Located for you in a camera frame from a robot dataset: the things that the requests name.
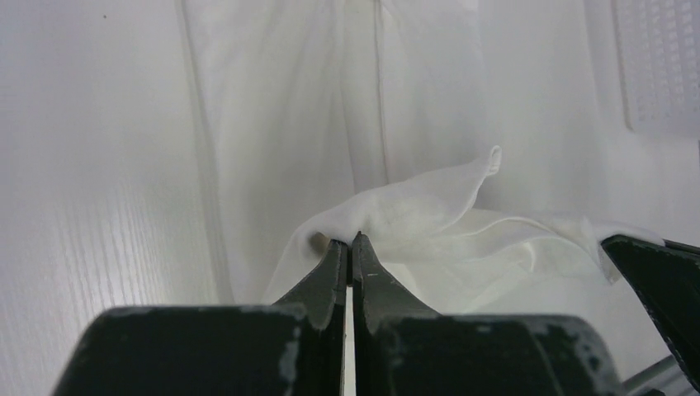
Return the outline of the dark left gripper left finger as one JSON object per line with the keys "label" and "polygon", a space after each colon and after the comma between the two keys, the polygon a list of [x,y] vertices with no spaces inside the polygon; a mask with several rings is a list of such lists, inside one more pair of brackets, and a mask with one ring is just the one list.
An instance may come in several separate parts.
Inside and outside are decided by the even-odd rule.
{"label": "dark left gripper left finger", "polygon": [[340,395],[348,248],[278,301],[125,306],[86,328],[57,395]]}

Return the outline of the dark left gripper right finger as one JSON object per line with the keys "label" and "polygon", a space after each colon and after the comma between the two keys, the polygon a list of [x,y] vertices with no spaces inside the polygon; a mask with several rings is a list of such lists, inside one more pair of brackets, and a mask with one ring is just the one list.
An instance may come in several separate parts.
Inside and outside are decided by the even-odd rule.
{"label": "dark left gripper right finger", "polygon": [[360,395],[621,395],[608,349],[567,315],[440,314],[358,234],[351,253]]}

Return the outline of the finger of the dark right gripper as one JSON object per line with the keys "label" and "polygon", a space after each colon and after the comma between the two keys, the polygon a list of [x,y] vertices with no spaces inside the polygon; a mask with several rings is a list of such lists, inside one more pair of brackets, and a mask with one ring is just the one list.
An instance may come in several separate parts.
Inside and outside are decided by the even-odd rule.
{"label": "finger of the dark right gripper", "polygon": [[699,248],[615,235],[601,248],[632,287],[689,383],[699,390]]}

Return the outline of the white t shirt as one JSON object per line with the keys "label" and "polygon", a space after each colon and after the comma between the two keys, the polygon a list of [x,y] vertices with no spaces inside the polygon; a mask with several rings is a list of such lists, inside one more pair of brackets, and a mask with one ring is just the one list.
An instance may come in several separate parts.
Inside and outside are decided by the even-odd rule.
{"label": "white t shirt", "polygon": [[614,190],[579,1],[185,1],[227,285],[269,304],[363,233],[441,313],[586,315],[659,243]]}

